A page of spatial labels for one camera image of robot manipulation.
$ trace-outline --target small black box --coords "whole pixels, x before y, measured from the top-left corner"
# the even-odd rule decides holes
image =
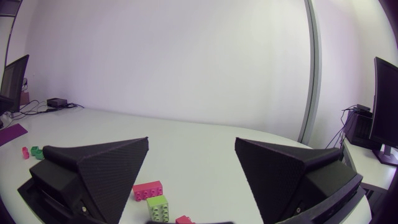
[[[344,133],[349,142],[366,149],[380,150],[382,144],[369,139],[373,114],[368,111],[350,111]]]
[[[51,98],[47,100],[47,106],[51,106],[52,108],[61,108],[68,104],[68,101],[60,98]]]

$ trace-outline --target green lego block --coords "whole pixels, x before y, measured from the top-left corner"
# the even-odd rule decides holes
[[[39,147],[38,146],[33,146],[31,149],[30,149],[30,153],[32,154],[32,156],[35,156],[36,155],[36,151],[37,150],[39,150]]]
[[[40,159],[40,160],[44,159],[43,150],[41,150],[41,149],[36,150],[35,157],[36,157],[36,159]]]
[[[169,221],[169,203],[164,195],[147,198],[147,204],[152,221]]]

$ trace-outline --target black device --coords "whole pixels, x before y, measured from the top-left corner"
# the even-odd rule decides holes
[[[26,70],[29,55],[25,55],[4,68],[2,76],[0,95],[10,98],[13,101],[11,112],[19,112],[21,101],[22,82]]]
[[[45,223],[118,223],[148,150],[148,138],[45,146],[18,192]]]
[[[374,58],[376,68],[376,91],[373,103],[373,122],[370,139],[384,144],[384,153],[373,153],[382,164],[398,166],[391,154],[391,147],[398,148],[398,68],[381,59]]]
[[[348,112],[344,133],[349,142],[370,150],[380,151],[382,144],[369,139],[373,114],[367,109],[355,107]]]
[[[47,100],[47,106],[51,106],[53,108],[62,108],[68,104],[68,101],[60,98],[51,98]]]
[[[235,151],[264,223],[280,222],[311,208],[305,217],[324,223],[356,195],[362,181],[339,161],[340,149],[303,149],[237,138]]]
[[[4,96],[0,96],[0,116],[4,113],[4,112],[6,112],[6,111],[8,111],[11,107],[12,107],[12,105],[13,105],[13,100],[12,99],[10,99],[10,98],[8,98],[8,97],[4,97]],[[0,120],[0,128],[2,128],[3,127],[3,123],[2,123],[2,121]]]

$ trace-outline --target monitor stand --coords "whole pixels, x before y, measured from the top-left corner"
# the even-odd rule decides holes
[[[384,152],[373,150],[374,155],[379,159],[380,163],[398,167],[397,158],[391,154],[391,146],[384,146]]]

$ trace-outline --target white wall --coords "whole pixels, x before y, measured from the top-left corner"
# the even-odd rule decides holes
[[[303,1],[40,0],[26,52],[38,100],[299,135]]]
[[[14,28],[12,30],[10,46],[8,49],[7,64],[26,55],[25,45],[29,32],[30,22],[39,0],[23,0]]]
[[[4,72],[7,43],[13,20],[11,17],[0,17],[0,83]]]
[[[373,59],[398,65],[398,50],[379,1],[317,0],[314,10],[322,40],[322,85],[309,146],[323,148],[343,126],[342,109],[357,103],[373,107]]]

